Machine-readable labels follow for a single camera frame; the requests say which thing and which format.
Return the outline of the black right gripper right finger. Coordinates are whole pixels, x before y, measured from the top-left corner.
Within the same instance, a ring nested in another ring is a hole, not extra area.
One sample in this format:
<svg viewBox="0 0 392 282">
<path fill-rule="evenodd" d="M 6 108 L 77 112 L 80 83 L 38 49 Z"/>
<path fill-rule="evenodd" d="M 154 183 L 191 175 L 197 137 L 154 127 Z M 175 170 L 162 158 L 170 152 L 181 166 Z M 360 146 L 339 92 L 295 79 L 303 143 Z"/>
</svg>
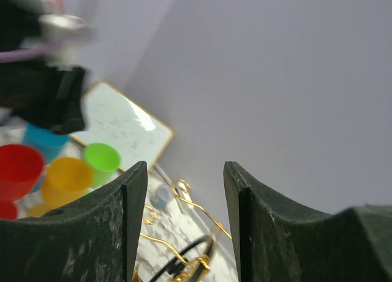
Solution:
<svg viewBox="0 0 392 282">
<path fill-rule="evenodd" d="M 236 162 L 224 187 L 240 281 L 390 281 L 391 207 L 327 214 L 259 182 Z"/>
</svg>

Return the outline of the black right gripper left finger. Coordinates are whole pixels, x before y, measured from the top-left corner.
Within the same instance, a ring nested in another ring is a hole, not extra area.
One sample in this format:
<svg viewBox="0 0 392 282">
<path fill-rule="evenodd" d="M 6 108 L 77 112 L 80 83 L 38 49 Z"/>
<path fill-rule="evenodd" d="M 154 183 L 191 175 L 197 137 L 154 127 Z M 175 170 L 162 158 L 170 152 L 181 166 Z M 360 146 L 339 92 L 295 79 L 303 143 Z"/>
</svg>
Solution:
<svg viewBox="0 0 392 282">
<path fill-rule="evenodd" d="M 130 281 L 148 184 L 140 161 L 40 218 L 1 221 L 2 281 Z"/>
</svg>

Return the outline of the yellow wine glass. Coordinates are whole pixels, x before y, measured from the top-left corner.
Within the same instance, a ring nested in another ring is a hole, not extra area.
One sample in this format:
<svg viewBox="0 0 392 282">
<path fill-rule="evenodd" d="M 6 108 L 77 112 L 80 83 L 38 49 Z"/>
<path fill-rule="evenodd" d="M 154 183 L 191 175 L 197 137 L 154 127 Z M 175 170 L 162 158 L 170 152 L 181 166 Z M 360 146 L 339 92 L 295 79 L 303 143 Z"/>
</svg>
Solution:
<svg viewBox="0 0 392 282">
<path fill-rule="evenodd" d="M 92 185 L 93 179 L 92 169 L 81 159 L 55 159 L 47 169 L 41 185 L 43 203 L 33 206 L 27 215 L 40 217 L 81 198 Z"/>
</svg>

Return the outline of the green wine glass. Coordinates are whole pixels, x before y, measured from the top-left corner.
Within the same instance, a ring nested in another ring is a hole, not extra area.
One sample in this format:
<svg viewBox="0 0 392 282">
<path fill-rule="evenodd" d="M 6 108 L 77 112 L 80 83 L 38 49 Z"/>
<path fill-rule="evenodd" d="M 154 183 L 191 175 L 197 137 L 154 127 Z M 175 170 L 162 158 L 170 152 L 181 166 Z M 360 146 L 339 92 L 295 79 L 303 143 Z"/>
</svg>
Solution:
<svg viewBox="0 0 392 282">
<path fill-rule="evenodd" d="M 105 143 L 89 144 L 83 151 L 83 160 L 93 172 L 92 188 L 107 184 L 121 164 L 118 151 Z"/>
</svg>

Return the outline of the blue wine glass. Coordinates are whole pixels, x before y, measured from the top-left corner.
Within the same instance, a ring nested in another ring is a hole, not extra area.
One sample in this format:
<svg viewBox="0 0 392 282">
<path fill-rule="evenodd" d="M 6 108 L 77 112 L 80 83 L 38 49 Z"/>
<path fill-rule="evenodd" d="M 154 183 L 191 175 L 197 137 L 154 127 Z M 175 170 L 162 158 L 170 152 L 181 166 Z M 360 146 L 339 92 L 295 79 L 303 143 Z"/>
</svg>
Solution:
<svg viewBox="0 0 392 282">
<path fill-rule="evenodd" d="M 40 189 L 48 165 L 61 154 L 68 141 L 68 135 L 58 135 L 46 129 L 38 128 L 33 124 L 28 124 L 22 144 L 36 149 L 45 160 L 43 172 L 30 193 L 37 192 Z"/>
</svg>

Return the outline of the red wine glass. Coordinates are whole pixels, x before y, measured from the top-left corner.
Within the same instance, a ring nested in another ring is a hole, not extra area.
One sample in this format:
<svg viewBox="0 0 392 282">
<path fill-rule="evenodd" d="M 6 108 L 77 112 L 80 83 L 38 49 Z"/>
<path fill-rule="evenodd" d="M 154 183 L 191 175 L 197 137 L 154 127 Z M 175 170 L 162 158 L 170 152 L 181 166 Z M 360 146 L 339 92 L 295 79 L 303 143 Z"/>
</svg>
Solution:
<svg viewBox="0 0 392 282">
<path fill-rule="evenodd" d="M 16 219 L 14 202 L 28 194 L 43 172 L 45 160 L 34 148 L 23 144 L 1 147 L 1 218 Z"/>
</svg>

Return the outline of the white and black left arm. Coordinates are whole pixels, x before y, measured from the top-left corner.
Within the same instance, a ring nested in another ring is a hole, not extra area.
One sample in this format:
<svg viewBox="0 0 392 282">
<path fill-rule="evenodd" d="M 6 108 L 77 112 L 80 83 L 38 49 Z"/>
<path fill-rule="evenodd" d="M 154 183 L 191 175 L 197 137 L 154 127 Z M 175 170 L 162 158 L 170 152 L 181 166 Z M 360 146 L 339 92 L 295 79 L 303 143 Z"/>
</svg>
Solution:
<svg viewBox="0 0 392 282">
<path fill-rule="evenodd" d="M 1 0 L 1 107 L 10 117 L 59 135 L 85 130 L 87 70 L 74 53 L 88 34 L 60 0 Z"/>
</svg>

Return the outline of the small grey blue cup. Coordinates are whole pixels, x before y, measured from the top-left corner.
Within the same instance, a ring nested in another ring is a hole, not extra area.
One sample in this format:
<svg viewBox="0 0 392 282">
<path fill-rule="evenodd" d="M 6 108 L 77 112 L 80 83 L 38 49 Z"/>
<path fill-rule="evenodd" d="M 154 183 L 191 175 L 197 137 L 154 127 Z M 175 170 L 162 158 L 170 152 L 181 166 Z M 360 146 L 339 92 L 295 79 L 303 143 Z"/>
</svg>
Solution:
<svg viewBox="0 0 392 282">
<path fill-rule="evenodd" d="M 152 194 L 150 201 L 154 208 L 158 210 L 165 210 L 172 198 L 173 194 L 169 187 L 160 185 Z"/>
</svg>

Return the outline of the small framed whiteboard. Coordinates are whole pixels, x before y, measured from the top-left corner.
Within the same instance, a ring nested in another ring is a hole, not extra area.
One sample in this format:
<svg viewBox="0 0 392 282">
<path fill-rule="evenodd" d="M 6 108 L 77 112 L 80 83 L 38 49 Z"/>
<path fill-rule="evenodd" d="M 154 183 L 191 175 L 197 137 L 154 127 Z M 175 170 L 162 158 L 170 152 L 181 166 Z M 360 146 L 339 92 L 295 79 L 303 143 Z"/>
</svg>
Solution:
<svg viewBox="0 0 392 282">
<path fill-rule="evenodd" d="M 98 82 L 82 97 L 86 129 L 71 135 L 87 146 L 106 143 L 121 156 L 120 170 L 138 161 L 151 170 L 173 138 L 173 131 L 107 82 Z"/>
</svg>

